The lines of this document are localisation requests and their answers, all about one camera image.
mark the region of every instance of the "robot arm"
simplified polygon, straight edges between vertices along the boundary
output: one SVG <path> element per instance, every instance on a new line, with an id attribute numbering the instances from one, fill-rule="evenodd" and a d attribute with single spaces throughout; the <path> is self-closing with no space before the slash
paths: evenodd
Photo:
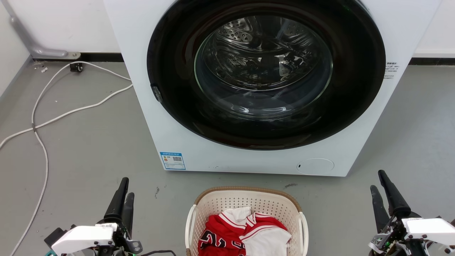
<path id="1" fill-rule="evenodd" d="M 371 186 L 378 234 L 369 243 L 371 256 L 430 256 L 427 247 L 439 244 L 445 253 L 455 251 L 455 226 L 441 218 L 424 219 L 411 211 L 383 170 L 379 179 L 389 202 L 389 215 L 376 186 Z"/>
<path id="2" fill-rule="evenodd" d="M 98 256 L 124 255 L 124 252 L 142 252 L 140 241 L 131 238 L 134 194 L 128 192 L 128 178 L 121 180 L 104 218 L 94 226 L 71 226 L 63 231 L 57 228 L 45 243 L 56 256 L 67 256 L 83 249 L 93 250 Z"/>

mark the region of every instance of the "laundry basket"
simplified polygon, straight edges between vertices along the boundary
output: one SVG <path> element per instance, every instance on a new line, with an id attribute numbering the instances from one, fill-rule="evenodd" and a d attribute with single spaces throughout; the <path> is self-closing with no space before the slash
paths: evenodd
<path id="1" fill-rule="evenodd" d="M 198 256 L 197 242 L 210 215 L 224 210 L 250 206 L 251 212 L 271 215 L 292 235 L 288 256 L 306 256 L 308 225 L 297 201 L 287 193 L 250 187 L 216 187 L 200 194 L 188 213 L 185 226 L 187 256 Z"/>

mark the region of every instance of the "washing machine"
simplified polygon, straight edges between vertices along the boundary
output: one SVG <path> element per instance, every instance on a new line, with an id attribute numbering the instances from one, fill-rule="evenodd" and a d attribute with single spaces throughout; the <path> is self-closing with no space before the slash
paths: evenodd
<path id="1" fill-rule="evenodd" d="M 105 0 L 164 170 L 321 176 L 347 175 L 439 4 Z"/>

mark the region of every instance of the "power cord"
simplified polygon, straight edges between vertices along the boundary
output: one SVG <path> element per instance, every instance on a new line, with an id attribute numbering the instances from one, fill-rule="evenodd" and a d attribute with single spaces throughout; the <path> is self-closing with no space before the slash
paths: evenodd
<path id="1" fill-rule="evenodd" d="M 131 254 L 132 256 L 149 256 L 149 255 L 152 255 L 152 254 L 155 254 L 155 253 L 172 253 L 172 255 L 177 256 L 175 254 L 175 252 L 173 252 L 171 250 L 151 251 L 151 252 L 148 252 L 146 254 L 140 254 L 140 255 L 139 254 L 134 254 L 132 252 L 127 252 L 127 251 L 126 251 L 126 253 Z"/>
<path id="2" fill-rule="evenodd" d="M 29 131 L 34 131 L 36 138 L 38 139 L 38 141 L 39 141 L 40 144 L 41 144 L 41 147 L 43 148 L 44 157 L 46 157 L 46 176 L 45 176 L 45 178 L 44 178 L 44 185 L 43 185 L 43 189 L 42 189 L 42 191 L 41 191 L 40 198 L 39 198 L 39 200 L 38 200 L 38 204 L 36 205 L 35 211 L 33 212 L 33 215 L 32 215 L 32 217 L 31 217 L 31 220 L 30 220 L 30 222 L 29 222 L 27 228 L 25 229 L 24 234 L 22 234 L 21 238 L 19 239 L 19 242 L 18 242 L 18 243 L 16 244 L 16 246 L 14 247 L 14 249 L 13 249 L 13 251 L 11 252 L 10 256 L 13 256 L 13 255 L 16 253 L 16 251 L 17 251 L 17 249 L 19 248 L 20 244 L 21 244 L 22 241 L 24 240 L 24 237 L 26 236 L 28 230 L 30 229 L 30 226 L 31 226 L 31 224 L 33 223 L 33 220 L 35 219 L 36 213 L 38 212 L 38 209 L 39 209 L 39 207 L 40 207 L 40 205 L 41 205 L 41 201 L 43 200 L 44 191 L 46 190 L 46 186 L 47 186 L 47 180 L 48 180 L 48 176 L 49 176 L 49 158 L 47 157 L 46 148 L 45 148 L 43 142 L 41 141 L 41 139 L 40 139 L 40 137 L 39 137 L 38 132 L 37 132 L 36 129 L 41 128 L 41 127 L 43 127 L 43 126 L 45 126 L 45 125 L 48 125 L 48 124 L 50 124 L 50 123 L 52 123 L 52 122 L 55 122 L 55 121 L 57 121 L 57 120 L 59 120 L 59 119 L 65 117 L 65 116 L 67 116 L 67 115 L 69 115 L 69 114 L 72 114 L 72 113 L 74 113 L 74 112 L 77 112 L 77 111 L 80 111 L 80 110 L 83 110 L 83 109 L 88 109 L 88 108 L 93 108 L 93 107 L 99 106 L 99 105 L 103 104 L 105 101 L 107 101 L 108 99 L 110 99 L 111 97 L 113 97 L 114 95 L 119 94 L 119 93 L 121 93 L 121 92 L 124 92 L 124 91 L 128 90 L 129 88 L 131 88 L 131 87 L 133 86 L 133 85 L 131 84 L 130 86 L 128 86 L 128 87 L 126 87 L 126 88 L 123 88 L 123 89 L 121 89 L 121 90 L 118 90 L 118 91 L 112 93 L 111 95 L 107 96 L 104 100 L 100 101 L 100 102 L 97 103 L 97 104 L 90 105 L 90 106 L 86 106 L 86 107 L 83 107 L 83 108 L 77 108 L 77 109 L 71 110 L 71 111 L 66 112 L 66 113 L 64 113 L 64 114 L 62 114 L 62 115 L 60 115 L 60 116 L 58 116 L 58 117 L 56 117 L 56 118 L 54 118 L 54 119 L 52 119 L 52 120 L 49 120 L 49 121 L 47 121 L 47 122 L 45 122 L 45 123 L 43 123 L 43 124 L 40 124 L 40 125 L 35 126 L 34 123 L 35 123 L 35 111 L 36 111 L 36 107 L 38 106 L 38 103 L 40 102 L 41 97 L 42 97 L 43 94 L 44 94 L 44 91 L 47 89 L 47 87 L 48 87 L 49 84 L 52 82 L 52 80 L 53 80 L 53 79 L 54 79 L 62 70 L 64 70 L 65 68 L 67 68 L 70 64 L 75 64 L 75 63 L 84 63 L 84 64 L 87 64 L 87 65 L 90 65 L 90 66 L 94 66 L 94 67 L 97 67 L 97 68 L 102 69 L 102 70 L 104 70 L 104 71 L 107 71 L 107 72 L 109 72 L 109 73 L 111 73 L 111 74 L 114 74 L 114 75 L 116 75 L 116 76 L 118 76 L 118 77 L 121 77 L 121 78 L 123 78 L 123 79 L 126 79 L 126 80 L 131 81 L 130 78 L 121 76 L 121 75 L 119 75 L 119 74 L 117 74 L 117 73 L 115 73 L 115 72 L 112 72 L 112 71 L 110 71 L 110 70 L 108 70 L 108 69 L 105 69 L 105 68 L 102 68 L 102 67 L 100 67 L 100 66 L 94 65 L 94 64 L 92 64 L 92 63 L 88 63 L 88 62 L 85 62 L 85 61 L 75 61 L 75 62 L 71 62 L 71 63 L 65 65 L 63 68 L 61 68 L 61 69 L 60 69 L 60 70 L 51 78 L 51 80 L 46 84 L 46 86 L 44 87 L 43 91 L 41 91 L 41 94 L 39 95 L 38 99 L 36 100 L 35 106 L 33 107 L 33 111 L 32 111 L 32 114 L 31 114 L 31 125 L 32 125 L 32 128 L 29 128 L 29 129 L 20 131 L 20 132 L 15 133 L 15 134 L 12 134 L 12 135 L 6 137 L 6 138 L 2 141 L 2 143 L 0 143 L 0 149 L 1 149 L 1 148 L 3 147 L 3 145 L 4 145 L 7 141 L 9 141 L 10 139 L 12 139 L 12 138 L 14 138 L 14 137 L 16 137 L 16 136 L 18 136 L 18 135 L 21 135 L 21 134 L 23 134 L 23 133 L 26 133 L 26 132 L 29 132 Z"/>

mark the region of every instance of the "black baseboard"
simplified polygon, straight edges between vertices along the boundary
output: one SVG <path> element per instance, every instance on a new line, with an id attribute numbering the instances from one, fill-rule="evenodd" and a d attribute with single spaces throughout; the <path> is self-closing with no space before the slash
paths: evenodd
<path id="1" fill-rule="evenodd" d="M 59 59 L 34 59 L 35 61 L 86 61 L 86 62 L 123 62 L 121 53 L 93 53 L 82 52 L 81 57 L 77 60 L 59 60 Z M 412 66 L 440 66 L 455 65 L 455 58 L 412 58 L 409 62 Z"/>
<path id="2" fill-rule="evenodd" d="M 412 58 L 409 62 L 412 66 L 441 66 L 455 65 L 455 58 Z"/>
<path id="3" fill-rule="evenodd" d="M 62 60 L 62 59 L 33 59 L 34 61 L 86 61 L 86 62 L 123 62 L 121 53 L 99 53 L 99 52 L 81 52 L 81 57 L 77 60 Z"/>

